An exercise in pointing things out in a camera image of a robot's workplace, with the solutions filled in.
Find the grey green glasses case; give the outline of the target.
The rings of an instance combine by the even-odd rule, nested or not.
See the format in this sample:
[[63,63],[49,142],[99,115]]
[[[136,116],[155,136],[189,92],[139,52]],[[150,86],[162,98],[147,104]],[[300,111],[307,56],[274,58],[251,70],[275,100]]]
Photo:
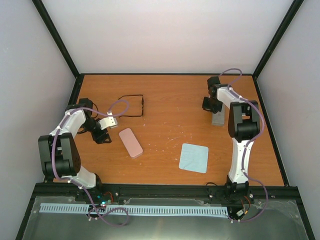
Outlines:
[[222,106],[221,111],[212,113],[211,124],[213,126],[223,127],[225,125],[225,107]]

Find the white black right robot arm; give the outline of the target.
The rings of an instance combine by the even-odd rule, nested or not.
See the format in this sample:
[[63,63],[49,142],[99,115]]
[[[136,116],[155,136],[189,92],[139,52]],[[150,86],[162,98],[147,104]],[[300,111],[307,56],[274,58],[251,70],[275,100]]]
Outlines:
[[222,84],[218,76],[207,80],[209,96],[203,98],[202,109],[217,115],[224,107],[229,109],[228,134],[232,140],[232,160],[224,185],[224,197],[235,202],[249,192],[248,168],[255,139],[264,129],[260,125],[263,116],[256,100],[248,100],[228,84]]

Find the pink glasses case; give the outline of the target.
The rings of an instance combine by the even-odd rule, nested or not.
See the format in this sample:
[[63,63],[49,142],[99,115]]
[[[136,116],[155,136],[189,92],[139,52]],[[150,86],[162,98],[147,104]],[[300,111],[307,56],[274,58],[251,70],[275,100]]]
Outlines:
[[143,148],[130,128],[120,131],[118,135],[132,159],[135,159],[143,154]]

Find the light blue cleaning cloth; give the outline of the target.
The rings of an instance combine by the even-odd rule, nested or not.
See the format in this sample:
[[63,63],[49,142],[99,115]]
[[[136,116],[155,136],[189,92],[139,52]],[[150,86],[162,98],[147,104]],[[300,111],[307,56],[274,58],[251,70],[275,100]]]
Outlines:
[[207,146],[183,143],[179,168],[185,171],[205,174],[208,167],[208,157],[209,148]]

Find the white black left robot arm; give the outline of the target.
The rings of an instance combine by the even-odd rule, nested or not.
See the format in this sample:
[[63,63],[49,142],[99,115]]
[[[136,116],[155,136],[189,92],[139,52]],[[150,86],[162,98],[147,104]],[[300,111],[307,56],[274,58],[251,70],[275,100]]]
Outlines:
[[39,137],[38,149],[46,180],[67,180],[80,188],[86,188],[86,195],[96,202],[104,195],[101,179],[82,166],[75,143],[77,134],[87,132],[96,144],[112,142],[108,130],[102,129],[100,119],[92,116],[94,106],[89,98],[81,98],[77,104],[68,105],[58,127],[50,134]]

